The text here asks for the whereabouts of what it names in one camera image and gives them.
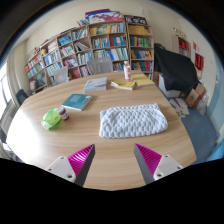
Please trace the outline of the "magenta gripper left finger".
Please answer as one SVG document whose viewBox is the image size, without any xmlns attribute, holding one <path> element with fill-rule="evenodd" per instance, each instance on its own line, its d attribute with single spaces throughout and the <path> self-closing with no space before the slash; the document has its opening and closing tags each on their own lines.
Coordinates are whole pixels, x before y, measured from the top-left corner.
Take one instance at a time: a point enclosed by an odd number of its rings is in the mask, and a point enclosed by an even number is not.
<svg viewBox="0 0 224 224">
<path fill-rule="evenodd" d="M 91 144 L 68 157 L 58 157 L 46 168 L 46 171 L 83 186 L 94 156 L 95 145 Z"/>
</svg>

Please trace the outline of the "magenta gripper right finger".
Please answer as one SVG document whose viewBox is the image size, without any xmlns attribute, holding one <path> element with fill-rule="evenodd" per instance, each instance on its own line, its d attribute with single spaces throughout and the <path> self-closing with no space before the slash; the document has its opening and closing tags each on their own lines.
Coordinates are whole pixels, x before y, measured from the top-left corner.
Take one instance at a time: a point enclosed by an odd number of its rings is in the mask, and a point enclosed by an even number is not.
<svg viewBox="0 0 224 224">
<path fill-rule="evenodd" d="M 134 145 L 134 155 L 145 184 L 150 184 L 183 168 L 170 155 L 160 155 L 140 144 Z"/>
</svg>

